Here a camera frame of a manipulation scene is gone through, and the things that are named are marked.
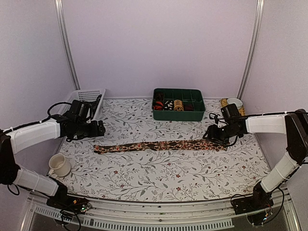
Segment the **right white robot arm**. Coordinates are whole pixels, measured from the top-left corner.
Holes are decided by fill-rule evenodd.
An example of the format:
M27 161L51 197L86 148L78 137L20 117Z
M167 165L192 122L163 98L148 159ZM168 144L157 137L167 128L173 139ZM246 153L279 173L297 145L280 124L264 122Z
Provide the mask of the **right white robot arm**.
M271 171L253 189L249 206L259 210L271 193L300 168L308 156L308 113L304 109L242 116L230 106L222 108L224 125L215 117L204 139L227 147L232 137L254 134Z

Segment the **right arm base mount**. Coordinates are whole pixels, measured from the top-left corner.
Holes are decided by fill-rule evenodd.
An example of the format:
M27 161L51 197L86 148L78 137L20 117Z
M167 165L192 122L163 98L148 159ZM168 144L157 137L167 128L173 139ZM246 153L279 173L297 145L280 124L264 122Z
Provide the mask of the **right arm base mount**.
M266 198L265 200L257 201L252 195L245 196L241 194L235 194L232 196L230 203L236 215L270 208L274 205L272 198Z

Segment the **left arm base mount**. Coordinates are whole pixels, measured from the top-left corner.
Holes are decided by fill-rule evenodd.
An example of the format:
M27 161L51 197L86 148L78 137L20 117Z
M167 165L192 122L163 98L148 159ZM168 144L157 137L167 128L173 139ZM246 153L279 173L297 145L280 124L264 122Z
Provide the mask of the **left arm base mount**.
M76 214L85 214L92 208L88 199L73 196L66 196L62 199L50 197L47 199L46 205Z

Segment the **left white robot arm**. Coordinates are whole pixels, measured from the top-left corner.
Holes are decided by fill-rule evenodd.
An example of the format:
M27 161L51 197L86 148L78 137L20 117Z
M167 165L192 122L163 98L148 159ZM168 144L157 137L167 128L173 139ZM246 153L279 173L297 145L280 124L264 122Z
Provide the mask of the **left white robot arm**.
M0 132L0 183L21 186L42 193L52 197L61 209L67 209L72 203L71 197L67 195L67 188L53 178L26 169L16 162L15 157L18 153L33 151L36 147L44 153L47 149L43 145L49 145L59 138L73 141L101 137L104 133L105 128L101 120L69 118L64 115L52 115L42 121L2 130Z

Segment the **flamingo patterned tie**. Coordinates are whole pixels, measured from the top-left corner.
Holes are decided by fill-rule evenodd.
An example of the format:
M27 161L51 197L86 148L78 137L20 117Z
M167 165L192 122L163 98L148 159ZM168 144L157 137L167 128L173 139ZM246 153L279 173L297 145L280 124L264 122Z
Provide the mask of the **flamingo patterned tie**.
M138 143L126 143L121 145L101 146L94 145L94 152L97 154L136 152L136 151L225 151L227 147L207 140L178 140L178 141L147 141Z

